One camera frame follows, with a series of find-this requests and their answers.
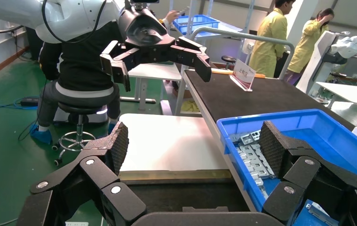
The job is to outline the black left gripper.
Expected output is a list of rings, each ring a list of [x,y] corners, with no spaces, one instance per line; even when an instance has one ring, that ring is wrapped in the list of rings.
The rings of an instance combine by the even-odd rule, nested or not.
[[[100,54],[102,70],[114,83],[131,91],[128,72],[145,63],[175,62],[193,67],[204,82],[211,79],[212,68],[206,47],[185,37],[173,38],[146,8],[126,8],[119,17],[124,43],[113,40]]]

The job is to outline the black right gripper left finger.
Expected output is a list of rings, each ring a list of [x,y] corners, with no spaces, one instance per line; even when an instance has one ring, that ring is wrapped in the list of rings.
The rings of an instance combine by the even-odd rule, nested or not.
[[[111,226],[130,226],[146,205],[118,177],[128,149],[128,128],[88,142],[75,160],[34,183],[17,220],[19,226],[64,226],[92,201]]]

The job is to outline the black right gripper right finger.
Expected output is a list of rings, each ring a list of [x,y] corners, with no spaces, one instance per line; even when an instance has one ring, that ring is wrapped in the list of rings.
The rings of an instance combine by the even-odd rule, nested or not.
[[[328,226],[357,226],[357,174],[323,159],[307,142],[283,135],[265,121],[261,152],[278,185],[262,207],[284,225],[303,209]]]

